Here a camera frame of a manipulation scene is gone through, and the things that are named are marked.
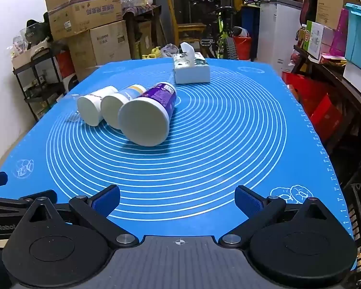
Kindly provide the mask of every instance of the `stacked cardboard boxes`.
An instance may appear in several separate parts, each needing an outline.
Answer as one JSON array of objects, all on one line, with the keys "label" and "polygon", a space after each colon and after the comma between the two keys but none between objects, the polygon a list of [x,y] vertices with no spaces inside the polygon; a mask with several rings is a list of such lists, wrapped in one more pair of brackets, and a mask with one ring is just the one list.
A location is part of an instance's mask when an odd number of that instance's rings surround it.
[{"label": "stacked cardboard boxes", "polygon": [[79,80],[131,59],[121,0],[45,0],[54,40],[65,39]]}]

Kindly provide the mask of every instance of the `red box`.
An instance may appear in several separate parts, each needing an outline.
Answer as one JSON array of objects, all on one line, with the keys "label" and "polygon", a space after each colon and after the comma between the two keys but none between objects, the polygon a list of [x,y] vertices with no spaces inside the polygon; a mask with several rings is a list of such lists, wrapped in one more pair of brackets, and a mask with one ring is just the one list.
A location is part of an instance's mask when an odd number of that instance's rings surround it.
[{"label": "red box", "polygon": [[310,117],[310,121],[322,142],[329,139],[341,120],[342,113],[331,103],[328,94],[324,96]]},{"label": "red box", "polygon": [[282,80],[285,84],[292,85],[297,91],[298,101],[309,117],[313,114],[322,98],[332,90],[326,83],[288,72],[282,72]]}]

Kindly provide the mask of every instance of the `printed logo on mat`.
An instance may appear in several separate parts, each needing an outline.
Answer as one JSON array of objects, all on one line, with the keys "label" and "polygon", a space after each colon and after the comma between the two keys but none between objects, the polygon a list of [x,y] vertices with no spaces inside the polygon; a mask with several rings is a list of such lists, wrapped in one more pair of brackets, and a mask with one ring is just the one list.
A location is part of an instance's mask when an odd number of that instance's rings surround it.
[{"label": "printed logo on mat", "polygon": [[286,201],[286,203],[302,204],[306,198],[312,197],[313,194],[306,187],[296,184],[291,188],[278,187],[270,192],[271,196],[278,196]]},{"label": "printed logo on mat", "polygon": [[17,178],[27,178],[33,172],[33,160],[21,159],[16,162],[14,176]]},{"label": "printed logo on mat", "polygon": [[255,67],[242,66],[242,67],[238,67],[238,69],[242,72],[256,73],[256,74],[263,74],[265,72],[264,70]]}]

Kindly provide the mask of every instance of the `tissue box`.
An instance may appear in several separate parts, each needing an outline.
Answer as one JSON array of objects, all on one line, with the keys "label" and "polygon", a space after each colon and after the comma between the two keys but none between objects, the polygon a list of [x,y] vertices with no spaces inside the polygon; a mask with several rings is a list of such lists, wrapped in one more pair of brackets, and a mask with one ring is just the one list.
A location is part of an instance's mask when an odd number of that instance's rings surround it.
[{"label": "tissue box", "polygon": [[201,53],[195,52],[195,65],[190,66],[187,53],[175,54],[174,70],[177,84],[210,82],[210,67]]}]

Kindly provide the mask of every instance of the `crosshair marking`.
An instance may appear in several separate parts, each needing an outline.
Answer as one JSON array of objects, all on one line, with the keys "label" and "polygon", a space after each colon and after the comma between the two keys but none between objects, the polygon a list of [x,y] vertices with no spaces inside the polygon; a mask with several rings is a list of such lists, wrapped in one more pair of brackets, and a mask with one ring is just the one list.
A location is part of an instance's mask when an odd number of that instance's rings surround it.
[{"label": "crosshair marking", "polygon": [[185,243],[188,243],[182,239],[178,239],[177,241],[174,241],[174,243],[176,243],[177,245],[184,245]]}]

